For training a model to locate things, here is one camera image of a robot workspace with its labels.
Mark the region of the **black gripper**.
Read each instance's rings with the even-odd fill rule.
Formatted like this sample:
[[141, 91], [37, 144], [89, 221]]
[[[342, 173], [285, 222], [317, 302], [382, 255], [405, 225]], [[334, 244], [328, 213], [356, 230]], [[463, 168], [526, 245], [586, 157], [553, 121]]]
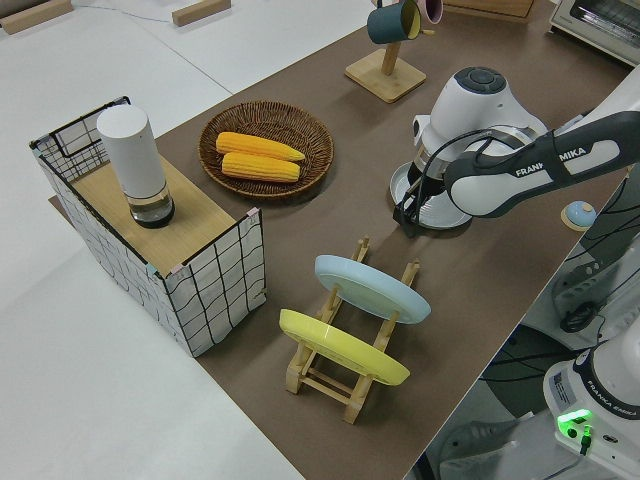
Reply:
[[420, 205], [417, 200], [427, 201], [438, 196], [445, 191], [445, 186], [441, 179], [424, 174], [416, 162], [410, 163], [407, 180], [409, 188], [405, 197], [411, 199], [402, 200], [394, 206], [393, 219], [408, 238], [414, 238], [419, 227]]

